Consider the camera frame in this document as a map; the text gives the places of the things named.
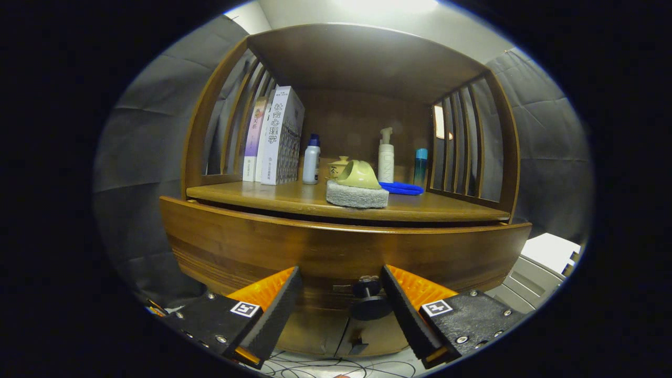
floor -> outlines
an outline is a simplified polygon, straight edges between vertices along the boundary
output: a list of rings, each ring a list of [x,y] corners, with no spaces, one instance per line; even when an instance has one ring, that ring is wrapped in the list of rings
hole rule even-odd
[[[410,378],[442,367],[445,365],[426,370],[410,348],[385,356],[349,359],[315,358],[307,354],[276,350],[259,371],[272,377],[285,378]]]

wooden shelf top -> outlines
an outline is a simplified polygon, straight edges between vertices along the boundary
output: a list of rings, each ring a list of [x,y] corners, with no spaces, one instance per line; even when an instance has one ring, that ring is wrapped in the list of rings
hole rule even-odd
[[[489,70],[437,42],[365,25],[290,26],[250,36],[249,48],[280,85],[427,105]]]
[[[317,185],[296,181],[278,186],[238,181],[188,188],[187,196],[255,209],[371,221],[471,222],[509,218],[504,211],[427,192],[420,196],[390,194],[385,209],[351,209],[328,203],[326,191],[324,179]]]

ceiling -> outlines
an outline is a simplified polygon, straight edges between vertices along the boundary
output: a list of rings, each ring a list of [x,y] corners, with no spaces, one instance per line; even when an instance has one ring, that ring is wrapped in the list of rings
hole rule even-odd
[[[267,22],[271,29],[325,22],[380,26],[433,40],[481,63],[513,48],[511,42],[466,11],[434,0],[258,0],[253,3],[259,4],[266,18],[259,23]]]

wall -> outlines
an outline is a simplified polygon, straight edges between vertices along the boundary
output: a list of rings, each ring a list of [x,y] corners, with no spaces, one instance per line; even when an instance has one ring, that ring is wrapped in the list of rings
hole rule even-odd
[[[324,22],[380,26],[433,40],[484,64],[513,47],[465,11],[434,0],[259,0],[258,3],[273,29]]]
[[[271,30],[271,26],[258,1],[250,1],[224,14],[250,34]]]

wooden cabinet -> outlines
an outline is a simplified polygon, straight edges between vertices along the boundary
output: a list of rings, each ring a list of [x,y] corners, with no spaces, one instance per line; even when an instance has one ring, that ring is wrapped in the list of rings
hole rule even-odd
[[[204,139],[215,101],[248,50],[255,59],[233,98],[221,173],[204,175]],[[480,195],[486,145],[471,89],[479,81],[490,89],[501,126],[499,201]],[[317,185],[241,180],[251,106],[268,92],[269,83],[291,85],[306,106],[302,151],[310,133],[321,136]],[[436,104],[444,104],[445,122],[433,118]],[[454,138],[437,138],[436,128],[447,131],[448,123]],[[376,167],[379,131],[387,126],[394,129],[395,180],[410,182],[415,150],[429,149],[425,193],[391,194],[385,209],[326,202],[326,165],[348,155]],[[450,143],[454,148],[446,148]],[[393,314],[370,322],[349,319],[356,300],[350,285],[392,264],[455,291],[489,290],[511,270],[531,227],[511,224],[519,147],[497,78],[459,52],[393,30],[318,24],[244,38],[201,94],[182,168],[182,198],[160,199],[180,268],[225,295],[298,265],[303,293],[278,342],[278,348],[295,352],[347,356],[403,349],[407,343]]]

